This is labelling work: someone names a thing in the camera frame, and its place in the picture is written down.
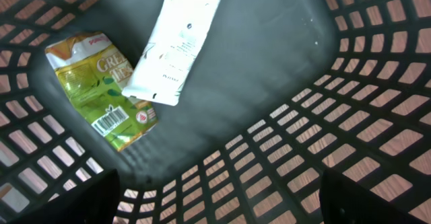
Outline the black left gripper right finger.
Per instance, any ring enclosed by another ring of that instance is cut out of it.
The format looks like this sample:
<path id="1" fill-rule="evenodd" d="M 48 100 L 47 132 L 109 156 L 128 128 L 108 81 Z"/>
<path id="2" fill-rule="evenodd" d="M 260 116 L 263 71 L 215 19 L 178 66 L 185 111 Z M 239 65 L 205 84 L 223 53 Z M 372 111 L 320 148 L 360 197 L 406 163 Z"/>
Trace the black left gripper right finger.
<path id="1" fill-rule="evenodd" d="M 319 202 L 325 224 L 424 223 L 332 169 L 321 177 Z"/>

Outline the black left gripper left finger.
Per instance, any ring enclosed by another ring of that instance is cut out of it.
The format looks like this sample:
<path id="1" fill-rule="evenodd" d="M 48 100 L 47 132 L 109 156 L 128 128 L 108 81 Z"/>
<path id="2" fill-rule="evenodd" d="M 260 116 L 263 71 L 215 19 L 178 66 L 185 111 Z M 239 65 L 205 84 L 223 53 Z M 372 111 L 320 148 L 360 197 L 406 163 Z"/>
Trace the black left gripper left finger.
<path id="1" fill-rule="evenodd" d="M 116 170 L 76 186 L 37 209 L 10 221 L 11 224 L 105 224 L 112 223 L 120 197 Z"/>

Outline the green tea packet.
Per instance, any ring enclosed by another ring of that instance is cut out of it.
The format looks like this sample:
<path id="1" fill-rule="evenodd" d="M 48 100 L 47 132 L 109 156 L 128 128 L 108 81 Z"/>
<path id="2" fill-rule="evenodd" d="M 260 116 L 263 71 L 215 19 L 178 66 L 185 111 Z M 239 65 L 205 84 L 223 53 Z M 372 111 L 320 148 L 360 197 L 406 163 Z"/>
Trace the green tea packet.
<path id="1" fill-rule="evenodd" d="M 47 46 L 44 53 L 71 105 L 117 151 L 156 125 L 149 101 L 122 94 L 133 68 L 104 33 L 66 38 Z"/>

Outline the white cosmetic tube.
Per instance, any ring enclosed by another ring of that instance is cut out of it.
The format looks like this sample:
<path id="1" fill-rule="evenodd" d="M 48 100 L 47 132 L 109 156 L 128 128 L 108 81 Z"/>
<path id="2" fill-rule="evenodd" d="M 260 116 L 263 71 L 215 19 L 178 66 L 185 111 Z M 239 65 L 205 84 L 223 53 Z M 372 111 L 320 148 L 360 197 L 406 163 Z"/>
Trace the white cosmetic tube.
<path id="1" fill-rule="evenodd" d="M 177 105 L 220 1 L 164 0 L 148 43 L 122 94 Z"/>

